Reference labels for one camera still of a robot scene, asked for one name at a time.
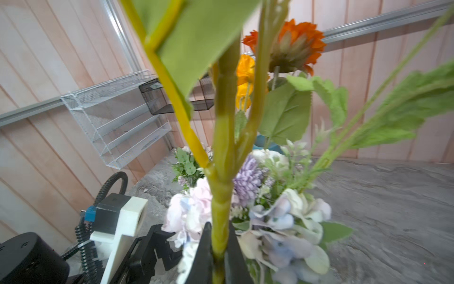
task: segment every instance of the wall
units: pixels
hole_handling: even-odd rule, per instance
[[[290,2],[288,19],[296,22],[318,24],[319,30],[327,30],[340,25],[407,8],[425,2],[424,0],[293,0]],[[244,25],[243,35],[258,29],[259,9]],[[390,30],[368,34],[327,46],[318,63],[314,66],[315,75],[330,79],[337,86],[349,90],[348,119],[373,95],[381,82],[391,73],[400,60],[424,36],[433,20],[414,23]],[[250,51],[242,45],[242,52]],[[452,60],[454,56],[454,24],[445,25],[438,34],[401,72],[393,86],[402,81],[413,70],[428,71]],[[192,96],[200,95],[197,89]],[[377,100],[367,111],[361,123],[370,118],[380,102]],[[303,141],[310,146],[315,139],[315,125],[321,119],[331,126],[329,111],[316,95],[313,97],[312,118]],[[194,114],[192,128],[200,140],[210,145],[213,134],[214,110]],[[320,145],[315,154],[322,154],[327,143]],[[360,150],[349,150],[343,154],[349,158],[378,158],[395,160],[415,160],[427,162],[454,162],[454,113],[430,118],[418,130],[414,140],[397,144],[382,145]]]
[[[0,114],[131,73],[103,0],[0,0],[0,26]],[[160,140],[123,169],[129,187],[168,151]],[[62,252],[115,172],[64,106],[1,128],[0,242],[34,231]]]

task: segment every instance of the teal pot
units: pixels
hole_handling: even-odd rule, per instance
[[[266,142],[266,137],[263,135],[257,135],[256,141],[254,143],[254,147],[252,149],[263,149],[263,146],[265,146]],[[278,144],[271,142],[270,146],[268,147],[269,150],[271,151],[276,151],[278,153],[284,154],[279,147]]]

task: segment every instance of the black corrugated hose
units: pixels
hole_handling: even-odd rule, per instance
[[[107,196],[109,190],[119,179],[122,180],[119,193],[124,194],[126,192],[126,187],[128,186],[128,176],[125,172],[117,172],[103,184],[94,200],[93,206],[96,207]],[[65,252],[61,258],[67,260],[80,250],[80,258],[82,261],[82,268],[84,269],[86,283],[95,284],[97,283],[97,270],[102,269],[102,262],[97,260],[98,254],[96,252],[96,248],[94,247],[93,241],[81,245],[90,239],[90,234],[93,232],[91,223],[88,223],[86,226],[84,220],[85,212],[81,212],[79,225],[75,227],[77,244]]]

